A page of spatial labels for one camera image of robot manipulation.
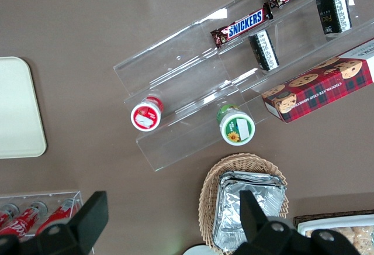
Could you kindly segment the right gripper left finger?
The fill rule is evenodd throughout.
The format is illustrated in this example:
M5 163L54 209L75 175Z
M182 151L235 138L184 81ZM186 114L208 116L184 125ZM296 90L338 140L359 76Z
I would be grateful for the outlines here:
M36 232L39 254L89 254L108 220L105 191L94 192L84 204L65 199Z

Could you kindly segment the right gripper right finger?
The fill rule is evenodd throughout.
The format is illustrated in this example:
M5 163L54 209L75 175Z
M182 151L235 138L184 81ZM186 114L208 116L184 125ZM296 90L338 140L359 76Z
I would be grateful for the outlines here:
M234 254L304 254L291 222L267 217L251 191L240 192L240 221L247 241Z

